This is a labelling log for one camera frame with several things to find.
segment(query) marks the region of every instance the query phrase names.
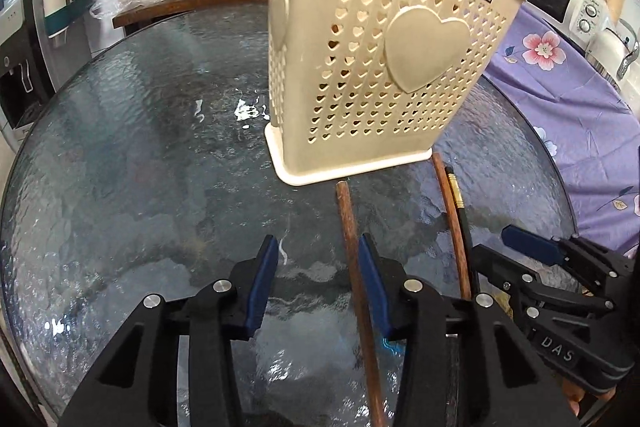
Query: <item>utensil holder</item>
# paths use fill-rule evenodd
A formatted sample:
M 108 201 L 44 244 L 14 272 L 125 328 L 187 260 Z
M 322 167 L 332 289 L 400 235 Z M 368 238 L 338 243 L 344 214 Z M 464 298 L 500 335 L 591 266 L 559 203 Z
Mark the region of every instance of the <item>utensil holder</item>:
M 306 185 L 431 156 L 524 0 L 269 0 L 277 175 Z

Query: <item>floral cloth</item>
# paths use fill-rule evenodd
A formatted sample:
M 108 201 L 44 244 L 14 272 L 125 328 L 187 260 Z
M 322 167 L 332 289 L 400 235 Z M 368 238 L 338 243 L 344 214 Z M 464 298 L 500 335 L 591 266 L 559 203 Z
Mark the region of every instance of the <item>floral cloth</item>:
M 484 72 L 553 157 L 578 231 L 631 256 L 640 233 L 640 122 L 584 56 L 523 6 Z

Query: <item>blue gripper pad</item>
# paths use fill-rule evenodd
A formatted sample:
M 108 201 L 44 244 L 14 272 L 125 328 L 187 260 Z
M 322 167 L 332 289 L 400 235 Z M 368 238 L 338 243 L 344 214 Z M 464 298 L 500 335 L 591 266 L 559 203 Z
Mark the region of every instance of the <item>blue gripper pad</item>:
M 502 229 L 502 242 L 505 246 L 547 266 L 564 263 L 564 254 L 556 241 L 550 241 L 514 225 Z
M 262 325 L 262 317 L 267 308 L 267 301 L 271 289 L 271 282 L 278 267 L 278 241 L 273 235 L 264 238 L 260 252 L 256 256 L 254 282 L 246 300 L 246 318 L 244 329 L 246 336 L 251 338 Z
M 358 263 L 360 264 L 362 280 L 367 289 L 367 298 L 369 299 L 373 322 L 380 330 L 380 333 L 385 338 L 389 338 L 389 336 L 392 336 L 394 328 L 389 316 L 389 301 L 385 285 L 376 262 L 378 260 L 379 257 L 378 253 L 375 252 L 375 247 L 369 245 L 366 235 L 361 236 L 358 241 Z

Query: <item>textured glass tabletop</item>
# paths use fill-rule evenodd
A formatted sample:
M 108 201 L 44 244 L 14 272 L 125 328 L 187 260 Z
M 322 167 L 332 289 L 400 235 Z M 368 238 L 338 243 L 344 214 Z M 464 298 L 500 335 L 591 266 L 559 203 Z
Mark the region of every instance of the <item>textured glass tabletop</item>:
M 245 414 L 253 425 L 366 424 L 335 182 L 285 185 L 266 148 L 266 28 L 262 4 L 149 27 L 82 70 L 24 144 L 2 210 L 2 291 L 25 368 L 55 413 L 145 295 L 193 295 L 272 233 L 281 259 L 262 328 L 233 346 Z M 504 250 L 510 223 L 547 237 L 575 231 L 544 145 L 488 81 L 435 149 L 454 165 L 477 243 Z M 381 254 L 457 295 L 433 166 L 349 183 L 360 231 Z M 379 356 L 392 414 L 402 354 L 380 343 Z M 183 351 L 183 425 L 186 367 Z

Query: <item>white microwave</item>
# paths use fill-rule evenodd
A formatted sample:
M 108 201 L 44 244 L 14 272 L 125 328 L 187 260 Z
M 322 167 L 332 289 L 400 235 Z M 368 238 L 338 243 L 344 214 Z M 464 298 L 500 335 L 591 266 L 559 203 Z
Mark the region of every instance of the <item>white microwave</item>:
M 595 34 L 611 26 L 605 0 L 527 0 L 527 4 L 583 51 Z

